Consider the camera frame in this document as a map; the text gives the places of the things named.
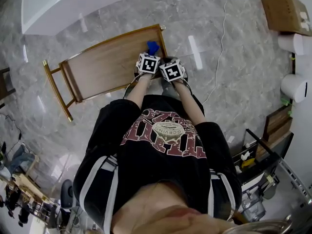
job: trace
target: black pole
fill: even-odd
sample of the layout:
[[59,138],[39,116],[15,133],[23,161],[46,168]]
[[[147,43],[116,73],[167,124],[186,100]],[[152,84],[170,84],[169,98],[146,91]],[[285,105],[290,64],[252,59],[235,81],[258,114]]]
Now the black pole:
[[273,151],[261,140],[258,138],[257,135],[255,135],[252,131],[250,131],[248,128],[246,128],[247,133],[249,133],[263,148],[270,154],[273,154]]

